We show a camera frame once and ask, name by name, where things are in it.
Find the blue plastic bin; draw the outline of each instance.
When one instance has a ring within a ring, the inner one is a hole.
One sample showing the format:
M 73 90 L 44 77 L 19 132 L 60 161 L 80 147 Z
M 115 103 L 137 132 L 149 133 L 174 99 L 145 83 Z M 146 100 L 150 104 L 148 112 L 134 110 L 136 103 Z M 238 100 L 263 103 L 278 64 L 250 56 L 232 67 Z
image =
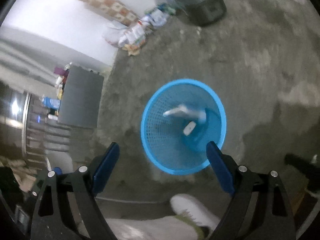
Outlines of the blue plastic bin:
M 164 117 L 180 104 L 205 109 L 207 120 L 196 125 L 189 136 L 183 134 L 188 120 Z M 141 140 L 148 158 L 162 171 L 174 175 L 198 172 L 209 165 L 206 145 L 214 141 L 222 147 L 227 119 L 217 94 L 202 82 L 179 79 L 161 87 L 149 100 L 142 116 Z

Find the black trash bin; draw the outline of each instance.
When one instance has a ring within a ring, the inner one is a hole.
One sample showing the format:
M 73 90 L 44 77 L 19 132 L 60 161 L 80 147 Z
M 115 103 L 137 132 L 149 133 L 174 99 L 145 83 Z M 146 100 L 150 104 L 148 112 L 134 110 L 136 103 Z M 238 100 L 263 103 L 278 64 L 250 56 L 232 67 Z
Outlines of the black trash bin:
M 227 11 L 223 0 L 175 0 L 190 20 L 199 26 L 215 22 Z

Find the bright light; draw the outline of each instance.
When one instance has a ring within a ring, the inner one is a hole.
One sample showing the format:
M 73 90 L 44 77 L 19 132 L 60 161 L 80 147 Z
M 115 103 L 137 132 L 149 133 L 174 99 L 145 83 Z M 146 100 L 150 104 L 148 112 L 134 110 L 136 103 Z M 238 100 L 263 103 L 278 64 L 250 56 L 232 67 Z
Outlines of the bright light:
M 17 115 L 20 112 L 20 108 L 18 106 L 17 100 L 15 100 L 11 106 L 11 111 L 14 115 Z

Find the gray floor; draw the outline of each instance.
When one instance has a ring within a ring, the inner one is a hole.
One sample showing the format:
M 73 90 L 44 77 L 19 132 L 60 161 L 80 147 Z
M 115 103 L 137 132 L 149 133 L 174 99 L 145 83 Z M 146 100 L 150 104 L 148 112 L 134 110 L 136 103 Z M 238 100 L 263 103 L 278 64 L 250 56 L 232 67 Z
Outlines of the gray floor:
M 190 193 L 222 216 L 230 198 L 210 167 L 190 176 L 165 174 L 141 145 L 147 101 L 179 78 L 204 82 L 219 95 L 227 115 L 223 153 L 255 172 L 278 171 L 291 200 L 305 186 L 283 159 L 289 151 L 311 159 L 320 146 L 319 15 L 289 0 L 225 3 L 226 16 L 213 25 L 199 28 L 183 15 L 172 17 L 140 55 L 119 51 L 104 84 L 94 140 L 96 155 L 115 141 L 121 156 L 101 196 L 163 203 Z M 148 208 L 141 214 L 148 218 Z M 130 216 L 124 211 L 120 217 Z

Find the gray table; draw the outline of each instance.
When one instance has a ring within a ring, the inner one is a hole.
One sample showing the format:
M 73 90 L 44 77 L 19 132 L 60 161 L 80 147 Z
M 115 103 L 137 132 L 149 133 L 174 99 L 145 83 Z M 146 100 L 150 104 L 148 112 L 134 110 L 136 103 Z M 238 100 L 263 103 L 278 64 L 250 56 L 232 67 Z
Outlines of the gray table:
M 60 103 L 58 122 L 96 128 L 104 77 L 72 66 Z

